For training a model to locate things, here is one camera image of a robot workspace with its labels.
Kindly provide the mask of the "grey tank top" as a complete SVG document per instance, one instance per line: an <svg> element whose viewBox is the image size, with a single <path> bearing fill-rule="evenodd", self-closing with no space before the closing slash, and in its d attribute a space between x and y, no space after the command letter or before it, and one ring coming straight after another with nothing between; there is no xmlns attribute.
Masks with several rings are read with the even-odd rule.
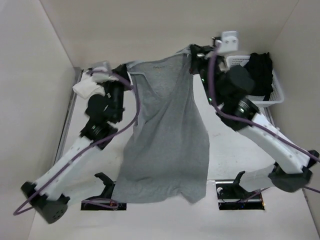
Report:
<svg viewBox="0 0 320 240"><path fill-rule="evenodd" d="M113 200L145 204L181 195L194 204L205 197L210 140L194 99L191 59L185 48L161 60L127 64L140 111Z"/></svg>

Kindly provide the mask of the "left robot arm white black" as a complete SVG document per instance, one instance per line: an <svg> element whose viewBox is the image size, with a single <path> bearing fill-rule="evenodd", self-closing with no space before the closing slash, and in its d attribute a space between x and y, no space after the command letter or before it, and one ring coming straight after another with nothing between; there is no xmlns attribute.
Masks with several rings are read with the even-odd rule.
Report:
<svg viewBox="0 0 320 240"><path fill-rule="evenodd" d="M102 76L96 84L104 94L92 95L85 114L88 121L69 150L36 181L26 181L21 191L26 203L45 220L47 224L58 221L69 206L80 203L82 210L118 210L122 202L112 199L116 183L107 175L98 172L94 178L79 185L71 185L72 179L80 172L93 155L106 148L114 137L133 125L135 119L122 129L115 124L123 120L124 92L132 91L137 98L137 89L131 84L125 64L109 70L106 66L89 68L90 77Z"/></svg>

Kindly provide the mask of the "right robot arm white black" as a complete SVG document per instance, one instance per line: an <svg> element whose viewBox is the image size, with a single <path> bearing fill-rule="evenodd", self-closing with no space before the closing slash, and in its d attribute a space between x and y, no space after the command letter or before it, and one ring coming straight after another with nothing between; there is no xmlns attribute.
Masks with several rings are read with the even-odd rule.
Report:
<svg viewBox="0 0 320 240"><path fill-rule="evenodd" d="M233 194L243 198L248 193L271 187L288 193L305 188L313 175L311 167L320 161L319 153L304 150L290 141L248 99L255 82L243 66L235 65L222 71L216 47L192 44L189 48L189 72L201 77L208 103L220 120L274 160L268 167L239 172L232 184Z"/></svg>

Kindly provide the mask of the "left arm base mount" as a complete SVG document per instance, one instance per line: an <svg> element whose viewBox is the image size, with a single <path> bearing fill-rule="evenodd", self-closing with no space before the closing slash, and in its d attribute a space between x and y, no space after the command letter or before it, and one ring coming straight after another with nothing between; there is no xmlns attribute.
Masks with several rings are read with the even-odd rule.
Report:
<svg viewBox="0 0 320 240"><path fill-rule="evenodd" d="M126 211L127 204L124 202L117 202L112 199L112 193L116 182L109 178L102 172L94 175L99 179L104 188L99 195L91 196L81 202L81 211Z"/></svg>

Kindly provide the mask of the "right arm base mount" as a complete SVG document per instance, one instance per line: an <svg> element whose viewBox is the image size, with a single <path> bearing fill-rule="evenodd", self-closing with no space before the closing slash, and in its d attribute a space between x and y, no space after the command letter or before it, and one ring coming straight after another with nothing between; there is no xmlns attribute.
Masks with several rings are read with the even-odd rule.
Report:
<svg viewBox="0 0 320 240"><path fill-rule="evenodd" d="M218 208L220 211L264 210L265 205L259 190L248 192L240 185L240 179L245 171L237 174L234 180L217 180L215 188Z"/></svg>

